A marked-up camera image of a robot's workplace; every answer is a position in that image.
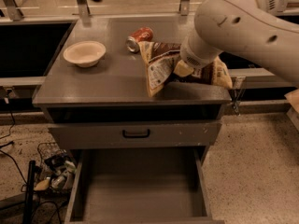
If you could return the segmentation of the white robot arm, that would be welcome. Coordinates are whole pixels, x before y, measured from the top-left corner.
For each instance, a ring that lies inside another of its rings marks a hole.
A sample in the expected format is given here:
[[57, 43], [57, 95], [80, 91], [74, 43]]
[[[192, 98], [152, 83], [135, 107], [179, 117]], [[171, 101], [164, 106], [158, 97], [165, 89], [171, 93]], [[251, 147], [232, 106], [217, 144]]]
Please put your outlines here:
[[275, 16], [278, 1], [206, 0], [181, 44], [181, 59], [203, 68], [227, 52], [299, 87], [299, 27]]

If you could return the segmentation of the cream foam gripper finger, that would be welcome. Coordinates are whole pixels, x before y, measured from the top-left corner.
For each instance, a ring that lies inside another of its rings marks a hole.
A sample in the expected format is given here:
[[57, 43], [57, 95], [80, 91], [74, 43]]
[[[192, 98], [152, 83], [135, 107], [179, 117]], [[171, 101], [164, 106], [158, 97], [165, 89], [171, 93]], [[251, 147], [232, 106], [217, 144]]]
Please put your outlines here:
[[188, 66], [184, 61], [180, 60], [174, 69], [174, 74], [179, 77], [187, 77], [193, 73], [194, 69]]

